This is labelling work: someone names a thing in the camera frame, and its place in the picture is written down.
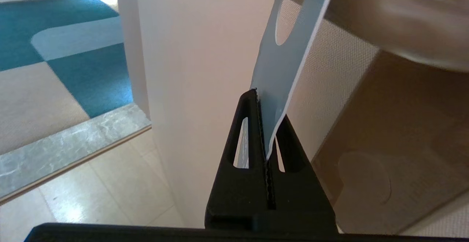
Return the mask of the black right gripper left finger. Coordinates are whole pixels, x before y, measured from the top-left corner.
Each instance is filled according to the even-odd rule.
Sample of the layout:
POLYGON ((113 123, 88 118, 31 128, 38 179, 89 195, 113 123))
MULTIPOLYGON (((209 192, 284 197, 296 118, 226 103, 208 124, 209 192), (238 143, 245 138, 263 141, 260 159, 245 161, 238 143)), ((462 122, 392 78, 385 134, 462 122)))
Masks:
POLYGON ((206 229, 252 230, 268 209, 265 157, 256 90, 241 95, 206 206, 206 229), (248 168, 234 166, 243 120, 248 121, 248 168))

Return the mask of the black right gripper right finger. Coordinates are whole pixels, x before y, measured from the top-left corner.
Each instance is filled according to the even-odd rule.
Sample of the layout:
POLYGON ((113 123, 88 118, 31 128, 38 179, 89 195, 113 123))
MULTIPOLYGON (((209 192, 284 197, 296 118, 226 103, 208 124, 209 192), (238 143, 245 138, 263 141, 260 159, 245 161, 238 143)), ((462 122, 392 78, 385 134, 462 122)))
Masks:
POLYGON ((267 209, 253 216, 262 232, 336 234, 336 218, 318 177, 286 116, 264 164, 267 209))

